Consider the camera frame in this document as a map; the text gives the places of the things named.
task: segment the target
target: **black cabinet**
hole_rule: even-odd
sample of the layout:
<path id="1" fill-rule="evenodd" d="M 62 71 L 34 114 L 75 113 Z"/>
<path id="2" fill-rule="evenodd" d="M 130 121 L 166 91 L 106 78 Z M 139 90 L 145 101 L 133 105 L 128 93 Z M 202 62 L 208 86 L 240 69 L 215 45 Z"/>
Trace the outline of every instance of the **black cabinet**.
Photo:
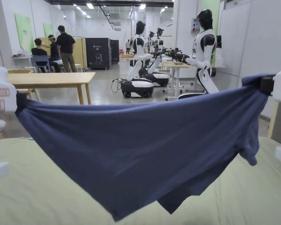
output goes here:
<path id="1" fill-rule="evenodd" d="M 119 40 L 112 40 L 112 63 L 117 64 L 120 61 Z"/>
<path id="2" fill-rule="evenodd" d="M 109 69 L 112 65 L 112 42 L 109 38 L 86 38 L 88 68 Z"/>

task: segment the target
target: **seated person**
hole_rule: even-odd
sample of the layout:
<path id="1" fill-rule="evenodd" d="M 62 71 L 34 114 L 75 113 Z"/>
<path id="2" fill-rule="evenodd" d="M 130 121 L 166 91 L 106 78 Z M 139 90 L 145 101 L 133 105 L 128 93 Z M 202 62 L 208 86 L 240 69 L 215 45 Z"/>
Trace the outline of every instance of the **seated person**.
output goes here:
<path id="1" fill-rule="evenodd" d="M 60 54 L 59 54 L 59 51 L 58 51 L 58 47 L 57 47 L 56 39 L 55 39 L 54 35 L 49 35 L 48 39 L 51 42 L 51 45 L 43 45 L 42 44 L 42 47 L 50 48 L 51 57 L 49 58 L 49 62 L 60 60 L 61 58 L 60 58 Z"/>
<path id="2" fill-rule="evenodd" d="M 35 39 L 35 44 L 36 44 L 36 48 L 31 49 L 31 53 L 32 55 L 48 55 L 47 52 L 43 49 L 41 49 L 41 45 L 42 45 L 42 40 L 37 38 Z M 43 73 L 45 73 L 45 69 L 43 68 L 43 66 L 45 66 L 47 64 L 47 62 L 37 62 L 37 65 L 40 66 L 40 69 Z M 51 66 L 54 66 L 55 72 L 56 73 L 60 73 L 61 70 L 57 64 L 57 62 L 49 62 L 49 64 Z"/>

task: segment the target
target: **black shirt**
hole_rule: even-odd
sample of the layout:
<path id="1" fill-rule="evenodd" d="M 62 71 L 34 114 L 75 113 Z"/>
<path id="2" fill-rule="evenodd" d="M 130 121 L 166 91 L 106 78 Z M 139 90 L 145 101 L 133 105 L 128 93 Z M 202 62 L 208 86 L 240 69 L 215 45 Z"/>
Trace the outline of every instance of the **black shirt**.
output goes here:
<path id="1" fill-rule="evenodd" d="M 33 48 L 31 49 L 32 55 L 48 55 L 47 52 L 43 49 Z M 47 62 L 36 62 L 38 66 L 45 66 Z"/>
<path id="2" fill-rule="evenodd" d="M 56 43 L 58 46 L 61 47 L 62 53 L 72 54 L 73 53 L 72 45 L 76 43 L 76 41 L 72 36 L 68 35 L 67 33 L 61 33 L 61 35 L 57 37 Z"/>
<path id="3" fill-rule="evenodd" d="M 58 48 L 57 48 L 56 42 L 55 41 L 52 42 L 50 46 L 51 46 L 51 49 L 50 49 L 51 57 L 59 58 L 59 52 L 58 52 Z"/>

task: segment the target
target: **light green table surface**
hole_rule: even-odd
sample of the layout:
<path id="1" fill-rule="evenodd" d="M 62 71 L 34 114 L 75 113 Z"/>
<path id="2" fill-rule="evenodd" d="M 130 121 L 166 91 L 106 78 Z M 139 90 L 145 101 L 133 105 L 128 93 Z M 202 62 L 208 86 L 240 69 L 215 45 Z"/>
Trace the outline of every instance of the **light green table surface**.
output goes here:
<path id="1" fill-rule="evenodd" d="M 154 202 L 117 224 L 281 225 L 281 162 L 274 157 L 279 144 L 267 138 L 260 143 L 255 167 L 237 157 L 201 196 L 188 198 L 173 215 Z M 0 180 L 0 225 L 114 224 L 34 141 L 0 140 L 0 161 L 11 165 L 10 175 Z"/>

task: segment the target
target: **man in black shirt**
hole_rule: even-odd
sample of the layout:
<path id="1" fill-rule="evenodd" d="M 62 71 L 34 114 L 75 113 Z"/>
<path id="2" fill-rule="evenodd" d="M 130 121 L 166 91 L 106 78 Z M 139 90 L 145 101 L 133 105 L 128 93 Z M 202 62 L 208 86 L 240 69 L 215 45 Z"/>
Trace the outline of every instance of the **man in black shirt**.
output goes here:
<path id="1" fill-rule="evenodd" d="M 70 35 L 68 35 L 65 32 L 64 26 L 58 26 L 58 30 L 61 33 L 57 37 L 56 43 L 58 46 L 58 49 L 60 49 L 61 52 L 61 59 L 63 61 L 63 65 L 65 68 L 66 73 L 70 73 L 70 66 L 73 73 L 77 73 L 77 69 L 75 67 L 74 57 L 73 57 L 73 50 L 74 50 L 74 44 L 76 41 L 74 38 Z"/>
<path id="2" fill-rule="evenodd" d="M 48 55 L 47 52 L 42 49 L 42 40 L 41 39 L 39 39 L 39 38 L 35 39 L 35 44 L 36 44 L 37 47 L 31 49 L 32 55 Z M 36 64 L 38 66 L 40 66 L 40 69 L 41 69 L 41 71 L 43 73 L 46 72 L 45 69 L 43 68 L 43 66 L 46 66 L 47 62 L 36 62 Z M 52 62 L 49 62 L 49 64 L 51 66 L 54 66 L 54 69 L 55 69 L 56 73 L 60 73 L 61 72 L 57 62 L 53 62 L 52 61 Z"/>
<path id="3" fill-rule="evenodd" d="M 56 44 L 56 41 L 55 41 L 56 39 L 55 39 L 54 35 L 49 35 L 48 39 L 51 42 L 51 45 L 43 45 L 42 44 L 42 47 L 50 48 L 49 62 L 60 60 L 61 58 L 60 58 L 60 55 L 59 55 L 59 51 L 58 51 L 58 47 L 57 47 L 57 44 Z"/>

